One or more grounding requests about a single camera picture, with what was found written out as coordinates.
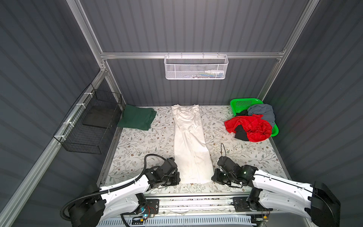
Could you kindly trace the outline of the white printed t shirt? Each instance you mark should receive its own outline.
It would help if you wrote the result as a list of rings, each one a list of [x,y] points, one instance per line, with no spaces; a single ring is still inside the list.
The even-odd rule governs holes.
[[[172,106],[175,123],[174,157],[182,184],[211,182],[214,175],[206,146],[199,105]]]

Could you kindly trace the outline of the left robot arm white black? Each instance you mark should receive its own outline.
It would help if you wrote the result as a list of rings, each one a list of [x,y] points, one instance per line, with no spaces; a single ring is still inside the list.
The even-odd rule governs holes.
[[[66,209],[73,227],[95,227],[100,221],[125,214],[149,214],[148,202],[144,193],[180,182],[176,167],[153,167],[145,169],[138,177],[120,185],[100,189],[102,194],[93,195],[70,204]]]

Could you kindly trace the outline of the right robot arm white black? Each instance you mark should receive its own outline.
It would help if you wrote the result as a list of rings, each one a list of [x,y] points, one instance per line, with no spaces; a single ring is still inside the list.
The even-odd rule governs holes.
[[[233,206],[252,211],[287,211],[307,218],[318,227],[340,225],[341,203],[321,182],[295,182],[271,175],[250,165],[221,164],[212,181],[232,188],[251,188],[247,199]]]

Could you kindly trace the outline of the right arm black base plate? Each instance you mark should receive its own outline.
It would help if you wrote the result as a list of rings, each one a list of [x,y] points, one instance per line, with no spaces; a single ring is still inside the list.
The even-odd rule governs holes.
[[[258,202],[250,203],[248,196],[237,196],[232,198],[231,205],[234,207],[236,212],[247,212],[247,211],[273,211],[272,208],[266,209],[262,207]]]

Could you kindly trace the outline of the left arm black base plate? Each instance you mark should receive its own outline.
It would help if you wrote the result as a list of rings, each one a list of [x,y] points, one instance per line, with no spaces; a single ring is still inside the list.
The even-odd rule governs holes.
[[[137,215],[156,215],[159,213],[160,200],[159,199],[146,199],[146,202],[141,204],[135,213]]]

